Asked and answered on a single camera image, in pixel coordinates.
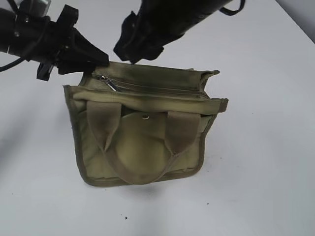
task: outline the fabric strap handle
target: fabric strap handle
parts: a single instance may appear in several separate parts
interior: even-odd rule
[[[120,103],[87,102],[87,118],[95,139],[105,154],[109,164],[119,178],[130,184],[147,184],[157,181],[169,171],[172,165],[196,140],[200,114],[168,112],[164,144],[171,157],[163,170],[157,174],[142,175],[131,172],[120,161],[111,140],[121,119]]]
[[[222,12],[223,14],[228,15],[228,16],[234,16],[237,13],[239,13],[241,10],[243,10],[244,6],[245,6],[245,0],[241,0],[240,8],[238,10],[232,11],[232,10],[229,10],[229,9],[227,9],[225,7],[222,7],[220,9],[220,12]]]

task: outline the zipper pocket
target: zipper pocket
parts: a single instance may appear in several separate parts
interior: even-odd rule
[[[108,87],[116,92],[135,92],[141,94],[157,94],[157,95],[172,95],[180,97],[193,97],[193,98],[209,98],[205,92],[200,91],[189,91],[173,88],[154,88],[143,85],[135,85],[131,83],[126,83],[119,81],[114,78],[109,78],[101,75],[93,75],[97,80],[104,82]]]

